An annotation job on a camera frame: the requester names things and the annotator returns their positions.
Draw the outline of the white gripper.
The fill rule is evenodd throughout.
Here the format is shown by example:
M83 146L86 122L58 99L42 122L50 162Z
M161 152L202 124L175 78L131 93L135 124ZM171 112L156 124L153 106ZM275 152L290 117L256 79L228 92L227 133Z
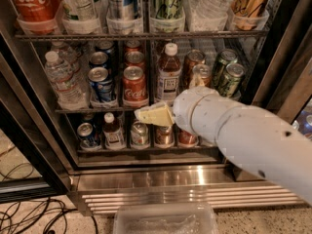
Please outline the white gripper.
M194 135L192 127L194 108L202 98L208 95L217 95L216 90L204 86L205 83L201 75L195 73L189 83L190 89L184 90L175 98L173 113L164 101L160 101L137 109L135 116L141 123L155 126L170 127L176 123L179 128Z

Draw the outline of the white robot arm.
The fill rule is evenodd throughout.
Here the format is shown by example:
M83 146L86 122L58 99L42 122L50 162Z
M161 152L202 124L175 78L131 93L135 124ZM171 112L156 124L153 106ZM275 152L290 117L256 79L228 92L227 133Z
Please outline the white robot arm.
M135 111L145 124L178 126L215 144L235 166L312 204L312 141L277 115L205 86Z

